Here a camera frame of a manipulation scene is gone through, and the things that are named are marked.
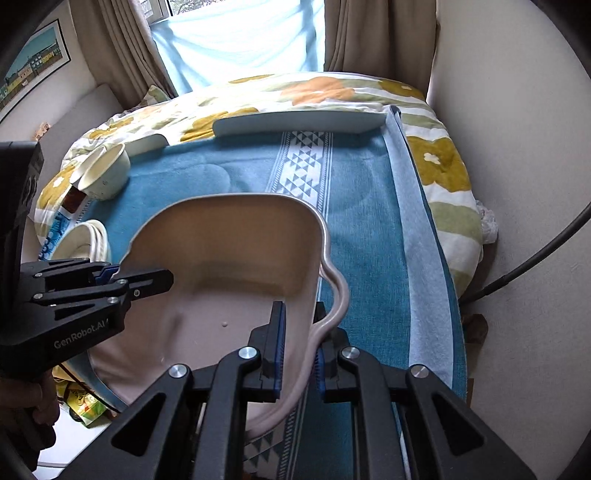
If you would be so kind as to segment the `person's left hand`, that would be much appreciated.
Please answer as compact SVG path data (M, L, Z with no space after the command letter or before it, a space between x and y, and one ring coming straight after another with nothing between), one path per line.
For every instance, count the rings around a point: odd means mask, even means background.
M30 472L40 452L55 444L53 425L60 415L52 371L32 382L1 379L1 463L10 457Z

